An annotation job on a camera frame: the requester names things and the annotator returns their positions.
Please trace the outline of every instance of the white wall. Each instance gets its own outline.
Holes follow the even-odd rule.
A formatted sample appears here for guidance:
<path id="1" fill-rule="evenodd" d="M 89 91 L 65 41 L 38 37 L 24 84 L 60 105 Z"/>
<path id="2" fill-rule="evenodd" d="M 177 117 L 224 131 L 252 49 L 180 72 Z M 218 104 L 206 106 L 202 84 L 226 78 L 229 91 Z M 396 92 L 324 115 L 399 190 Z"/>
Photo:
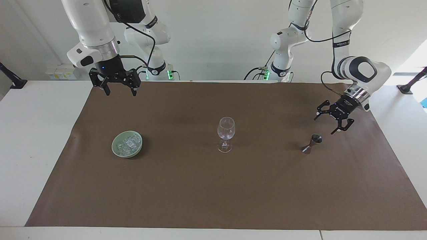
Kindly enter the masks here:
<path id="1" fill-rule="evenodd" d="M 60 61 L 69 63 L 66 52 L 78 42 L 78 35 L 69 23 L 61 1 L 2 1 L 16 1 Z M 270 35 L 289 25 L 288 4 L 288 0 L 152 0 L 151 6 L 172 33 L 171 42 L 160 46 L 165 59 L 174 65 L 183 79 L 202 80 L 242 79 L 251 68 L 264 65 L 272 52 Z M 427 25 L 427 18 L 424 17 L 426 10 L 427 4 L 423 0 L 366 0 L 363 19 L 352 35 L 351 54 L 384 61 L 397 70 L 427 39 L 427 32 L 422 31 L 422 26 Z M 16 23 L 6 22 L 7 28 L 16 27 Z M 310 21 L 313 38 L 330 37 L 331 24 L 329 1 L 319 1 Z M 120 53 L 138 55 L 124 40 L 124 26 L 120 23 L 112 23 L 112 26 L 117 39 L 122 41 Z M 13 36 L 14 33 L 9 30 L 6 35 Z M 10 44 L 9 47 L 28 50 L 33 49 L 28 47 L 31 44 L 34 43 L 24 41 L 17 46 Z M 330 42 L 309 42 L 295 47 L 293 52 L 295 60 L 292 71 L 296 80 L 317 82 L 320 73 L 330 69 Z M 32 76 L 30 72 L 38 67 L 30 70 L 24 66 L 40 66 L 41 59 L 47 61 L 49 57 L 16 59 L 16 64 L 20 64 L 17 73 Z M 126 68 L 140 64 L 134 59 L 123 61 Z"/>
<path id="2" fill-rule="evenodd" d="M 398 72 L 401 73 L 419 73 L 427 66 L 427 41 L 400 66 Z"/>
<path id="3" fill-rule="evenodd" d="M 15 0 L 0 1 L 0 23 L 0 61 L 19 77 L 46 79 L 46 65 L 60 64 Z M 8 92 L 11 84 L 0 73 L 0 99 Z"/>

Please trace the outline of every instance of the brown paper mat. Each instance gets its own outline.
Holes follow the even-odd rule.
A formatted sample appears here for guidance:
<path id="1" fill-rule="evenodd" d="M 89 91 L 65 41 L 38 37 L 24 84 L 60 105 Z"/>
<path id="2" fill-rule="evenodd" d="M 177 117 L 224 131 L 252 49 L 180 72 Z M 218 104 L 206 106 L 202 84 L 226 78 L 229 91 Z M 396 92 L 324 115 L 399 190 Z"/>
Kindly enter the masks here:
<path id="1" fill-rule="evenodd" d="M 137 97 L 110 88 L 91 91 L 26 226 L 427 230 L 370 112 L 332 136 L 330 116 L 313 121 L 338 99 L 320 84 L 143 82 Z M 236 121 L 227 154 L 216 149 L 225 116 Z M 132 160 L 111 151 L 126 130 L 144 138 Z M 323 143 L 303 155 L 313 133 Z"/>

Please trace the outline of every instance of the green led light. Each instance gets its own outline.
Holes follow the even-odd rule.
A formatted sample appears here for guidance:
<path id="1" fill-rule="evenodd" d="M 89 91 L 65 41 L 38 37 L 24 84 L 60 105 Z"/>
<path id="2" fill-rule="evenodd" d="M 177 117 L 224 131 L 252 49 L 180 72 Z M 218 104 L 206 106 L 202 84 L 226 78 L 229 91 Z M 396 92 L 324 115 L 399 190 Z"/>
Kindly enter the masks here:
<path id="1" fill-rule="evenodd" d="M 270 77 L 270 71 L 266 71 L 266 73 L 264 74 L 264 80 L 268 81 L 268 78 Z"/>
<path id="2" fill-rule="evenodd" d="M 173 79 L 173 75 L 172 75 L 172 72 L 170 70 L 167 71 L 167 75 L 169 77 L 169 80 Z"/>

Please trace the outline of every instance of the wine glass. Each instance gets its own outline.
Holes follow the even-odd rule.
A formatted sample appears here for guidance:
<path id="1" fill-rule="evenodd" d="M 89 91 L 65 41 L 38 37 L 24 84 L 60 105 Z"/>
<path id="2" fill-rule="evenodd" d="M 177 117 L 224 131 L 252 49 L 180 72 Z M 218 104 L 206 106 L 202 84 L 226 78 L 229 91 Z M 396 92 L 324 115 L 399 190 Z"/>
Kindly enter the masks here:
<path id="1" fill-rule="evenodd" d="M 218 125 L 218 136 L 223 139 L 223 141 L 218 144 L 218 150 L 220 152 L 229 152 L 233 148 L 233 145 L 229 140 L 234 136 L 236 132 L 236 127 L 234 125 L 234 120 L 231 117 L 223 117 L 219 121 Z"/>

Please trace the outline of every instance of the glass base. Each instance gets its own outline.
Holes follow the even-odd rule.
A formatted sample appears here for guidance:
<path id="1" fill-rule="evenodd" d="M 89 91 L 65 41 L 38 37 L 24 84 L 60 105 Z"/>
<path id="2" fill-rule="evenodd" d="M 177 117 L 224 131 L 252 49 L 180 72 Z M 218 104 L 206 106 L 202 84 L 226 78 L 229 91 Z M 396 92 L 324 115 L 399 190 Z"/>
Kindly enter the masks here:
<path id="1" fill-rule="evenodd" d="M 231 149 L 233 148 L 233 145 L 229 142 L 225 143 L 225 142 L 221 142 L 218 144 L 218 150 L 220 152 L 229 152 L 231 151 Z"/>

